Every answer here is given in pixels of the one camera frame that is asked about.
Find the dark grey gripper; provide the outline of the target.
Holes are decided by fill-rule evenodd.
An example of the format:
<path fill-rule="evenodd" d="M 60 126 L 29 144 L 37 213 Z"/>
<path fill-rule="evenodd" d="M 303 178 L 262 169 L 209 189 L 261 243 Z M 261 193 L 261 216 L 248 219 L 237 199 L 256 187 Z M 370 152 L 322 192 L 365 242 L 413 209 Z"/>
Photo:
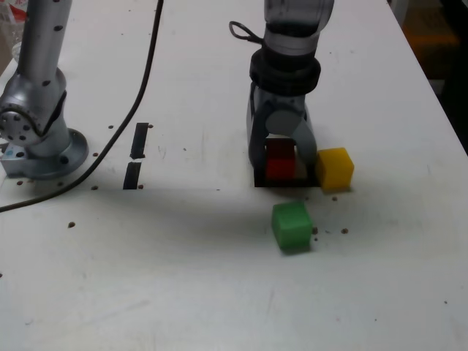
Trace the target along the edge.
<path fill-rule="evenodd" d="M 255 170 L 265 169 L 265 139 L 268 133 L 292 139 L 302 163 L 307 168 L 314 167 L 317 160 L 317 141 L 305 98 L 305 95 L 288 97 L 274 94 L 251 83 L 246 124 L 249 161 Z M 294 110 L 278 110 L 266 121 L 270 112 L 268 107 L 262 107 L 266 102 L 273 105 L 283 104 L 301 113 Z"/>

